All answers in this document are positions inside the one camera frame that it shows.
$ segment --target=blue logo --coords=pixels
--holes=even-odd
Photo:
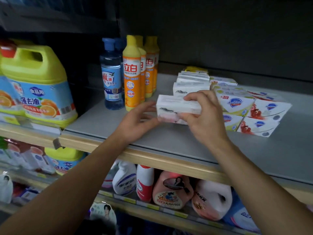
[[[272,109],[274,109],[276,106],[277,106],[277,105],[276,105],[275,103],[269,103],[269,104],[266,106],[266,108],[267,108],[268,110],[272,110]]]
[[[35,155],[35,158],[36,158],[38,161],[42,161],[42,157],[39,156],[39,155]]]
[[[233,99],[230,99],[230,101],[228,103],[233,108],[233,107],[236,107],[236,106],[240,106],[241,103],[242,103],[242,100],[239,99],[239,98],[233,98]]]
[[[70,162],[65,162],[64,165],[65,165],[65,166],[68,166],[68,167],[72,167],[72,166],[73,166],[73,164],[70,163]]]
[[[264,123],[263,121],[257,121],[257,122],[255,123],[255,126],[258,127],[258,128],[260,128],[260,127],[263,126],[263,125],[265,125],[265,123]]]
[[[45,92],[44,92],[42,89],[40,89],[40,88],[38,88],[38,87],[35,87],[35,86],[31,87],[31,88],[29,89],[29,91],[30,91],[32,94],[36,95],[36,96],[43,96],[43,95],[45,95]]]
[[[232,120],[232,118],[229,115],[223,115],[224,117],[224,122],[229,122]]]

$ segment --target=pink detergent jug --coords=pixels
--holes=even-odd
[[[170,209],[181,209],[193,195],[189,177],[169,171],[161,173],[152,193],[157,205]]]

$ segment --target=gray shelf surface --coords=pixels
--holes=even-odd
[[[157,100],[159,94],[172,95],[172,86],[176,75],[159,74],[157,91],[148,100]],[[290,80],[273,79],[280,84],[286,84]],[[303,84],[305,88],[313,85]],[[251,90],[276,92],[289,100],[293,107],[281,120],[278,128],[271,137],[248,135],[238,132],[228,132],[229,138],[242,152],[259,166],[265,173],[284,178],[313,184],[313,157],[311,156],[311,138],[313,137],[313,112],[308,108],[309,102],[313,102],[313,96],[281,90],[269,90],[266,88],[246,87]],[[104,100],[88,110],[66,130],[70,132],[106,139],[121,122],[125,109],[108,110]],[[132,145],[143,149],[152,149],[162,153],[170,153],[180,159],[185,157],[217,164],[213,155],[199,143],[190,132],[188,126],[162,123],[157,128],[148,132],[144,137]]]

